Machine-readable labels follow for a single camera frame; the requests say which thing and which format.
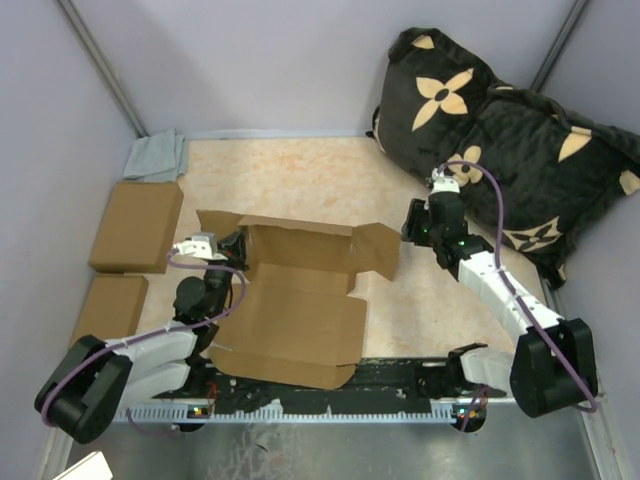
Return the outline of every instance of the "cushion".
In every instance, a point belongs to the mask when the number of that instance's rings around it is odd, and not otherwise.
[[[489,170],[505,203],[503,242],[557,288],[580,233],[640,188],[640,137],[516,89],[463,52],[437,30],[403,32],[390,51],[373,136],[394,162],[422,179],[456,159]],[[469,69],[471,77],[452,75]],[[448,172],[469,215],[495,231],[497,200],[489,181],[466,166]]]

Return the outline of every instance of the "gray cloth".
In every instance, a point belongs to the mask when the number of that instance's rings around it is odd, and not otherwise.
[[[175,182],[187,172],[187,139],[175,129],[136,140],[124,178],[138,182]]]

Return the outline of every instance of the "flattened cardboard box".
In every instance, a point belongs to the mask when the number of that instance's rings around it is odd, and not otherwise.
[[[183,197],[175,182],[117,183],[89,265],[102,273],[164,273]]]
[[[147,279],[139,275],[96,275],[71,337],[71,345],[85,335],[100,340],[134,335],[148,286]]]
[[[359,227],[198,211],[219,239],[247,232],[244,301],[220,321],[209,355],[228,375],[338,388],[362,358],[367,302],[347,294],[360,272],[392,280],[400,234]],[[234,287],[238,298],[239,286]]]

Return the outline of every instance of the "wall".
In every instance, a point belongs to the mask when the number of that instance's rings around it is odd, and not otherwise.
[[[601,123],[640,132],[636,0],[593,1],[544,93]],[[570,316],[593,329],[598,368],[640,473],[640,195],[624,199],[585,235],[560,290]]]
[[[386,51],[435,26],[528,86],[572,0],[75,0],[151,132],[370,128]]]
[[[0,15],[0,478],[29,479],[49,429],[33,400],[62,359],[133,133],[51,0]]]

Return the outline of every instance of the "beige table surface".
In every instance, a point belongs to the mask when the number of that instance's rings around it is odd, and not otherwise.
[[[200,231],[196,209],[344,225],[382,222],[400,231],[411,199],[428,193],[368,138],[191,141],[189,171],[179,184],[184,203],[176,241]],[[542,301],[533,265],[507,248],[502,258]],[[169,267],[166,274],[147,275],[138,332],[171,319],[176,286],[194,274]],[[395,280],[360,274],[351,295],[369,302],[364,356],[445,355],[475,341],[514,348],[488,309],[441,270],[426,248],[403,243]]]

